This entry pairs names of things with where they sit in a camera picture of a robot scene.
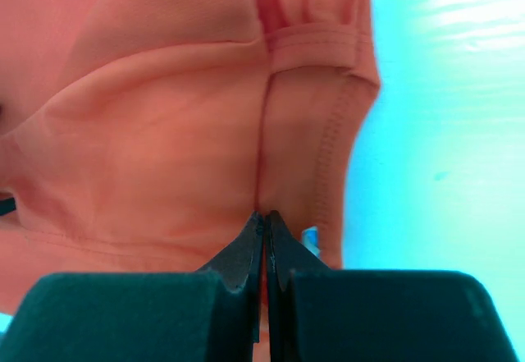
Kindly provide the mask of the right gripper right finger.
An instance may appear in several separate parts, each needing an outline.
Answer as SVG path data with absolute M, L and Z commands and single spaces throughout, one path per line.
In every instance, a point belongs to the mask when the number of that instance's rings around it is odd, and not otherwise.
M 267 291 L 304 292 L 324 286 L 334 271 L 298 241 L 277 211 L 267 217 Z

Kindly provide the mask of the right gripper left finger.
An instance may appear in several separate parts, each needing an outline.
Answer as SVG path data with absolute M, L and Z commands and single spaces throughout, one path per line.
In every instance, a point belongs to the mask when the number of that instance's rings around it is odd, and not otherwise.
M 259 292 L 263 260 L 263 217 L 253 212 L 240 234 L 198 273 L 217 273 L 232 292 Z

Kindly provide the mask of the orange t shirt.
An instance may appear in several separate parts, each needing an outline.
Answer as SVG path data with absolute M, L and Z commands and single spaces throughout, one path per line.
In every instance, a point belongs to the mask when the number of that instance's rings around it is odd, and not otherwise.
M 4 361 L 277 361 L 253 212 L 342 264 L 371 0 L 1 0 Z

